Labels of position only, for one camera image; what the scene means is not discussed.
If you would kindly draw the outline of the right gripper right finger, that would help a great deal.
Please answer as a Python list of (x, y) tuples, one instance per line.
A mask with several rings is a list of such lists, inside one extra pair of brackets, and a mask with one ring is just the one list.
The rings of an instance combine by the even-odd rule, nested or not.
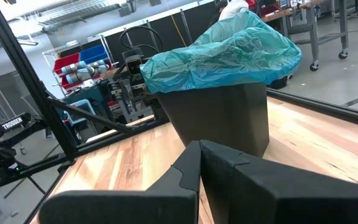
[(358, 224), (358, 184), (200, 141), (215, 223)]

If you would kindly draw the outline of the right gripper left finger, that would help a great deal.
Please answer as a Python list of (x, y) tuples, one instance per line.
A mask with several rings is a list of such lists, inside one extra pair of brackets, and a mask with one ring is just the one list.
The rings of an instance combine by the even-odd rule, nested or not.
[(40, 224), (198, 222), (201, 146), (192, 141), (145, 191), (72, 190), (54, 195), (39, 211)]

